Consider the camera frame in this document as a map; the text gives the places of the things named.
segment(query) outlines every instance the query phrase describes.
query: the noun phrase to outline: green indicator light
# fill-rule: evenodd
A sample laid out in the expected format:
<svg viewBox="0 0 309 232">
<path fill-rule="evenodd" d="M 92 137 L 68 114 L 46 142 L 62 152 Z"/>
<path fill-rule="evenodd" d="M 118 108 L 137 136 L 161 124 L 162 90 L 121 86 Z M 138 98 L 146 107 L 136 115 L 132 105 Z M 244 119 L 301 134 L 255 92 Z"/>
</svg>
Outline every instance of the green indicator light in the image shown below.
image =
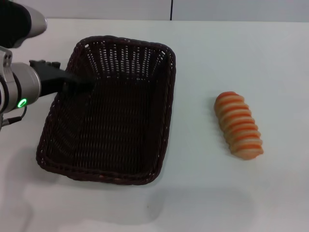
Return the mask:
<svg viewBox="0 0 309 232">
<path fill-rule="evenodd" d="M 27 103 L 27 99 L 24 98 L 24 99 L 20 100 L 20 102 L 18 103 L 17 107 L 18 107 L 18 108 L 21 108 L 21 107 L 23 107 L 24 105 L 26 105 L 26 103 Z"/>
</svg>

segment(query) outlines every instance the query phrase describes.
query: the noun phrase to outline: white table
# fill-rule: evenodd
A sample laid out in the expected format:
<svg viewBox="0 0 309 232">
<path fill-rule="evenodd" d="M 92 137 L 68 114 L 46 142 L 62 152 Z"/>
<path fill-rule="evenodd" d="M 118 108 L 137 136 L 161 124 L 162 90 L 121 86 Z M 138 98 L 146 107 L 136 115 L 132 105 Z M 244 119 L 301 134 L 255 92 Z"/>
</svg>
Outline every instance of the white table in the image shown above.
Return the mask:
<svg viewBox="0 0 309 232">
<path fill-rule="evenodd" d="M 0 133 L 0 231 L 309 230 L 309 24 L 50 19 L 14 61 L 65 68 L 75 44 L 92 35 L 160 42 L 176 53 L 163 170 L 139 187 L 42 170 L 35 152 L 54 96 L 41 98 Z M 212 106 L 227 90 L 245 97 L 262 133 L 265 154 L 255 160 L 229 155 L 222 142 Z"/>
</svg>

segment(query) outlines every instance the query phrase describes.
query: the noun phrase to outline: orange striped bread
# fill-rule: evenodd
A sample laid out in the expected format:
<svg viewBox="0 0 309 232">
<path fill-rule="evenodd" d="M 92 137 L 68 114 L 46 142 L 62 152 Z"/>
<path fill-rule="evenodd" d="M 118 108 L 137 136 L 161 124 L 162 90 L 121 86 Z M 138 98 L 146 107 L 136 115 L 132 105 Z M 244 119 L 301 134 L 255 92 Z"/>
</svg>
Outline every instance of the orange striped bread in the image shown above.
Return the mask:
<svg viewBox="0 0 309 232">
<path fill-rule="evenodd" d="M 233 155 L 251 160 L 263 154 L 261 133 L 242 96 L 224 92 L 217 97 L 214 110 Z"/>
</svg>

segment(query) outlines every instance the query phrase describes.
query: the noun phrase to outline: wicker basket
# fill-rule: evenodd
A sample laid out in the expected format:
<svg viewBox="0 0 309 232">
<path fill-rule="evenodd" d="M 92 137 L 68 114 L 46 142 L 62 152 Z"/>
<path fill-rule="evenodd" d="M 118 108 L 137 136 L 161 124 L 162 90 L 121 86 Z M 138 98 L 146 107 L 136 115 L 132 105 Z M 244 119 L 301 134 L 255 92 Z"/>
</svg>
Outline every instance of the wicker basket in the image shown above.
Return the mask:
<svg viewBox="0 0 309 232">
<path fill-rule="evenodd" d="M 159 43 L 81 40 L 67 71 L 96 77 L 92 92 L 58 93 L 37 149 L 45 170 L 74 180 L 144 185 L 160 173 L 169 139 L 175 54 Z"/>
</svg>

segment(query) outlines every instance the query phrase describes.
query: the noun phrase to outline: black cable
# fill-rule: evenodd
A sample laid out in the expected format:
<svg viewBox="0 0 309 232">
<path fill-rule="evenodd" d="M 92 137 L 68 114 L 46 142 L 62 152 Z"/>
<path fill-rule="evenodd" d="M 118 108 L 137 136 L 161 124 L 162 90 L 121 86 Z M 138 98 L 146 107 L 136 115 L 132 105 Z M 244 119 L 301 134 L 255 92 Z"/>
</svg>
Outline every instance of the black cable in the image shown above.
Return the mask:
<svg viewBox="0 0 309 232">
<path fill-rule="evenodd" d="M 25 106 L 25 109 L 24 109 L 23 114 L 21 115 L 21 118 L 23 118 L 25 116 L 26 112 L 27 112 L 27 107 Z"/>
<path fill-rule="evenodd" d="M 13 123 L 16 123 L 16 122 L 21 121 L 21 120 L 23 119 L 23 117 L 25 116 L 26 112 L 27 112 L 27 107 L 25 106 L 24 112 L 23 112 L 23 114 L 22 114 L 21 116 L 5 119 L 5 120 L 3 121 L 3 125 L 2 125 L 2 126 L 11 125 L 11 124 L 13 124 Z"/>
</svg>

